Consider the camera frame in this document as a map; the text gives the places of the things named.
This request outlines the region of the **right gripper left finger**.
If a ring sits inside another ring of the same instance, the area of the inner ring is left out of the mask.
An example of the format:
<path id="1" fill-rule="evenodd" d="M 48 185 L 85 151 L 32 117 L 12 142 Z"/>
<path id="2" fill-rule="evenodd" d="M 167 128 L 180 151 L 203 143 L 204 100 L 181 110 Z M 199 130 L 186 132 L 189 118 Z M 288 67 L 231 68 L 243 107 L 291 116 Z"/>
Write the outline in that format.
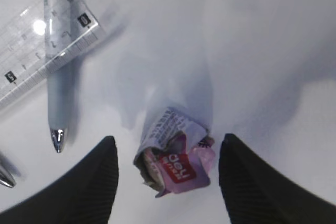
<path id="1" fill-rule="evenodd" d="M 119 182 L 113 136 L 37 194 L 1 213 L 1 223 L 108 223 Z"/>

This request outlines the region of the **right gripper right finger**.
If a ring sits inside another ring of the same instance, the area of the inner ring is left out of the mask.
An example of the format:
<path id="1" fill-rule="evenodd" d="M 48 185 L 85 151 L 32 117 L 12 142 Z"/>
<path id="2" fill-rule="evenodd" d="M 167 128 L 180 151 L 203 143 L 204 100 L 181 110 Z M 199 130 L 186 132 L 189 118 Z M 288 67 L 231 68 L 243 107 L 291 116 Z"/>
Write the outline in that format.
<path id="1" fill-rule="evenodd" d="M 227 133 L 218 183 L 231 223 L 335 223 L 335 205 L 279 173 Z"/>

